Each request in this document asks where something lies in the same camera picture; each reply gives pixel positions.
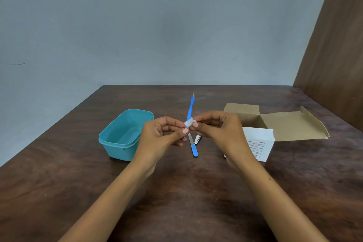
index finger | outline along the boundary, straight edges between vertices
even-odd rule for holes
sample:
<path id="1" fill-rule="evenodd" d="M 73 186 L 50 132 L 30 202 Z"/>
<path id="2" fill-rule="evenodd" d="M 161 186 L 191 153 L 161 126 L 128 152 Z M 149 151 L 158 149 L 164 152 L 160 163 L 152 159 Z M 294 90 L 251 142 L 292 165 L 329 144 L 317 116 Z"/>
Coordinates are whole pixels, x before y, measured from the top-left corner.
<path id="1" fill-rule="evenodd" d="M 193 117 L 193 120 L 196 120 L 196 121 L 206 121 L 206 120 L 221 121 L 225 115 L 226 115 L 226 112 L 214 110 L 214 111 L 208 111 L 206 113 L 195 116 L 195 117 Z"/>
<path id="2" fill-rule="evenodd" d="M 161 118 L 157 118 L 154 121 L 156 121 L 157 123 L 159 123 L 161 126 L 164 125 L 172 125 L 172 126 L 176 126 L 176 127 L 180 127 L 183 128 L 185 127 L 184 123 L 182 121 L 170 118 L 170 117 L 161 117 Z"/>

plastic container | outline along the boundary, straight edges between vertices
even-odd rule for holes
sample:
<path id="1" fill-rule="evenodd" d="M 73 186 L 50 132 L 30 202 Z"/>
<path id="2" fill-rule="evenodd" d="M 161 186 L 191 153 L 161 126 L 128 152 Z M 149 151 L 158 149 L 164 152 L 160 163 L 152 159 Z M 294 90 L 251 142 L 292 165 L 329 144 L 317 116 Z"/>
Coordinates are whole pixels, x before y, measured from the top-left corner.
<path id="1" fill-rule="evenodd" d="M 153 119 L 154 115 L 150 111 L 125 110 L 99 134 L 98 141 L 110 157 L 131 161 L 139 145 L 144 123 Z"/>

open box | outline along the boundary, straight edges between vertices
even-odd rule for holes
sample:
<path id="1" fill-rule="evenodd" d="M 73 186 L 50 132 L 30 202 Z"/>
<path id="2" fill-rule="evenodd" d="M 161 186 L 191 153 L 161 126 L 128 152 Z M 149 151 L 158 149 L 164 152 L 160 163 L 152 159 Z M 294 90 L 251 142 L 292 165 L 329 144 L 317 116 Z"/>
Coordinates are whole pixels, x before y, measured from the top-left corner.
<path id="1" fill-rule="evenodd" d="M 227 103 L 223 111 L 238 114 L 248 145 L 261 162 L 266 162 L 275 141 L 329 137 L 324 124 L 304 107 L 300 111 L 261 115 L 258 105 Z"/>

forearm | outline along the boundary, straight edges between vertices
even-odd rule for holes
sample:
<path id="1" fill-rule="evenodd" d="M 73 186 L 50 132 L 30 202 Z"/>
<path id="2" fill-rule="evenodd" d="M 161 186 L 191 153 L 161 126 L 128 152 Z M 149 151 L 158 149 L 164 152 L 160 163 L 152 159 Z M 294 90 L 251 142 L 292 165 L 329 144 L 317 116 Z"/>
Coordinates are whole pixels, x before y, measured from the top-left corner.
<path id="1" fill-rule="evenodd" d="M 60 241 L 107 241 L 131 197 L 146 179 L 147 174 L 139 168 L 129 163 Z"/>
<path id="2" fill-rule="evenodd" d="M 254 157 L 234 163 L 279 242 L 327 241 Z"/>

skin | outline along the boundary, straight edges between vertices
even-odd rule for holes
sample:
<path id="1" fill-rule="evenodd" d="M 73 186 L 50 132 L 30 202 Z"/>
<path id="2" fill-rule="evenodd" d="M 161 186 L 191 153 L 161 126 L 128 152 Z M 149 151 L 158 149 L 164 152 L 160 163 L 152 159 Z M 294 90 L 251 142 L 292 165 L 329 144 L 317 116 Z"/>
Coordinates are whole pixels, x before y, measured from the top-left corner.
<path id="1" fill-rule="evenodd" d="M 210 111 L 190 130 L 211 138 L 246 182 L 279 242 L 328 241 L 252 154 L 237 114 Z M 60 241 L 107 241 L 126 205 L 170 145 L 183 146 L 184 123 L 162 117 L 144 124 L 133 160 Z"/>

